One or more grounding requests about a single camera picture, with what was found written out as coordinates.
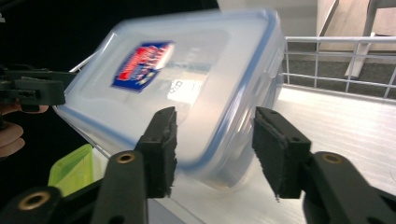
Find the label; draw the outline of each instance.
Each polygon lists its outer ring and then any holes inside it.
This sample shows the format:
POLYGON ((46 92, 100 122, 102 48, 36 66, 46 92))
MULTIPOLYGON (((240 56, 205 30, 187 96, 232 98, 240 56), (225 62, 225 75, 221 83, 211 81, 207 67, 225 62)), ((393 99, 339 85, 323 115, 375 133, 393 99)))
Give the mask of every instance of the label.
POLYGON ((141 92, 164 68, 173 49, 173 42, 142 43, 124 60, 113 86, 141 92))

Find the green container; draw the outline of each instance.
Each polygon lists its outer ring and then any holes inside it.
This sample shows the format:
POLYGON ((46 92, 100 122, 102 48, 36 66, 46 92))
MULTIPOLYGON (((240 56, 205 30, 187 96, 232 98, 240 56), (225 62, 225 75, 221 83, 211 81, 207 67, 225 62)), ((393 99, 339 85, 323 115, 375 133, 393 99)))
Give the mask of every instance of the green container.
POLYGON ((92 146, 84 145, 55 162, 49 173, 49 186, 67 196, 93 182, 92 146))

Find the human hand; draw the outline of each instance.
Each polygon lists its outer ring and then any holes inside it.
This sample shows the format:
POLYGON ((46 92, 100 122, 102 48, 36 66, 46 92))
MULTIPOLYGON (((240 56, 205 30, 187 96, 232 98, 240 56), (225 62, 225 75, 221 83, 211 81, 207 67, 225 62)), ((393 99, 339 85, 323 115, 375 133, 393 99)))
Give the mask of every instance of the human hand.
MULTIPOLYGON (((48 108, 47 105, 41 105, 38 112, 29 114, 43 113, 47 111, 48 108)), ((21 111, 21 105, 0 105, 0 110, 2 115, 6 115, 11 112, 21 111)), ((6 157, 17 152, 23 148, 25 144, 24 140, 21 138, 23 128, 20 125, 5 121, 3 123, 3 127, 0 127, 0 157, 6 157)))

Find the plastic container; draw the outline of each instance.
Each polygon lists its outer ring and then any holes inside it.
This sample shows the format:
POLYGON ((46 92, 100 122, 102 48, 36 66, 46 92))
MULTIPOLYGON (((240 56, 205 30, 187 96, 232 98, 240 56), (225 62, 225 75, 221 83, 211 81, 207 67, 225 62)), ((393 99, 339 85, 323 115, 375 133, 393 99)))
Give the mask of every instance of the plastic container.
POLYGON ((92 146, 87 144, 56 161, 49 172, 49 186, 57 187, 63 196, 93 182, 92 146))
POLYGON ((285 38, 272 9, 124 21, 65 91, 58 114, 106 154, 134 149, 177 109, 177 169, 231 187, 253 157, 255 106, 272 107, 285 38))

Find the wire rack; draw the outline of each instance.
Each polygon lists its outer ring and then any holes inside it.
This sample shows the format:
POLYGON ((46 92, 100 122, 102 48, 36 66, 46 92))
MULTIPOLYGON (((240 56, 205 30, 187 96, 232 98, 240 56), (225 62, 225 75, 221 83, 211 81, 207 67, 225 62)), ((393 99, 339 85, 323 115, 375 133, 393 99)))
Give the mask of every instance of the wire rack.
POLYGON ((285 84, 396 99, 396 37, 287 37, 285 84))

